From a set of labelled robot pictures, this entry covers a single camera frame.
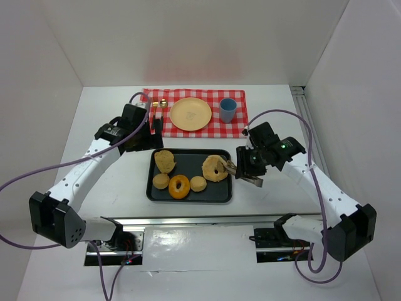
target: white wall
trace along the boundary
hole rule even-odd
[[[401,295],[401,0],[350,0],[307,87],[330,175],[378,213],[366,248],[382,300]]]
[[[40,0],[84,86],[304,85],[348,0]]]
[[[0,2],[0,183],[60,162],[82,85],[31,0]],[[23,180],[0,193],[0,233],[32,245],[28,199],[56,172]],[[30,251],[0,241],[2,301],[16,300]]]

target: bagel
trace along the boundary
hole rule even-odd
[[[179,174],[171,178],[169,182],[169,194],[174,199],[184,199],[190,190],[190,184],[187,177]]]
[[[217,164],[221,162],[223,166],[227,166],[227,162],[219,155],[210,155],[202,164],[202,173],[205,179],[212,182],[220,182],[227,176],[227,172],[219,171]]]

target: red checkered placemat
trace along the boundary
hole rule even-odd
[[[248,123],[248,114],[246,110],[245,91],[242,90],[193,90],[193,89],[176,89],[176,90],[160,90],[160,89],[144,89],[151,98],[157,101],[166,99],[169,106],[164,109],[164,137],[193,137],[193,138],[243,138],[241,132]],[[211,121],[200,130],[187,132],[178,129],[170,119],[170,109],[175,102],[182,98],[196,97],[200,98],[212,109]],[[225,124],[219,118],[219,104],[223,98],[230,97],[237,102],[236,116],[231,123]],[[141,101],[146,102],[145,97],[141,97]],[[154,108],[151,108],[149,120],[152,123]],[[156,118],[162,115],[162,108],[157,107]]]

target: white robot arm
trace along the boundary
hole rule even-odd
[[[311,169],[320,186],[327,220],[327,249],[336,260],[343,262],[373,240],[376,211],[367,204],[360,205],[346,195],[312,161],[309,164],[305,148],[288,137],[280,140],[265,122],[251,130],[246,129],[247,147],[237,148],[236,178],[247,178],[259,186],[266,166],[277,167],[301,187],[311,199],[320,204]],[[274,223],[282,240],[304,240],[321,243],[323,222],[286,214]]]
[[[33,231],[66,248],[80,241],[102,240],[111,248],[133,239],[123,232],[123,226],[108,218],[82,220],[79,212],[86,195],[102,174],[124,152],[163,148],[161,124],[155,119],[155,134],[146,121],[137,134],[128,138],[146,116],[146,109],[127,104],[121,117],[105,124],[95,134],[95,140],[77,164],[58,184],[45,194],[35,192],[29,199]],[[116,147],[104,152],[111,146]]]

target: gold spoon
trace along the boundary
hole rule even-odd
[[[167,106],[169,105],[166,101],[166,99],[162,99],[160,101],[160,108],[162,108],[162,118],[161,118],[161,122],[162,122],[162,130],[163,130],[163,115],[164,115],[164,108],[167,108]]]

